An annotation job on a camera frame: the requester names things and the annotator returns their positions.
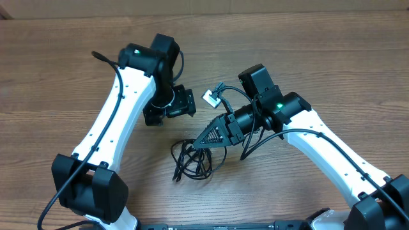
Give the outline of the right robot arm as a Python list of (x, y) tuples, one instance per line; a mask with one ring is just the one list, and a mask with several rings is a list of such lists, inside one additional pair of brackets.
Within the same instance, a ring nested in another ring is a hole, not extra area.
[(233, 110), (223, 97), (227, 86), (218, 84), (204, 93), (212, 107), (223, 104), (217, 116), (194, 141), (197, 149), (243, 143), (241, 159), (257, 150), (263, 141), (252, 143), (257, 129), (271, 131), (306, 155), (336, 186), (348, 205), (346, 211), (329, 208), (305, 220), (275, 221), (274, 229), (389, 230), (408, 228), (408, 178), (390, 177), (356, 154), (321, 120), (312, 106), (295, 92), (284, 95), (261, 64), (238, 76), (240, 93), (249, 101)]

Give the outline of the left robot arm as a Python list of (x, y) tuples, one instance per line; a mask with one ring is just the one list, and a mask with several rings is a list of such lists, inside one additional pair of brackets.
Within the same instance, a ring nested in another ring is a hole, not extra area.
[(114, 69), (114, 83), (85, 138), (70, 156), (55, 157), (56, 194), (40, 215), (38, 229), (56, 201), (84, 216), (83, 224), (91, 229), (138, 229), (139, 221), (126, 207), (128, 187), (118, 175), (138, 117), (144, 116), (148, 126), (161, 126), (164, 117), (196, 112), (192, 90), (176, 84), (173, 67), (183, 53), (174, 38), (156, 34), (149, 47), (130, 43), (117, 62), (92, 55)]

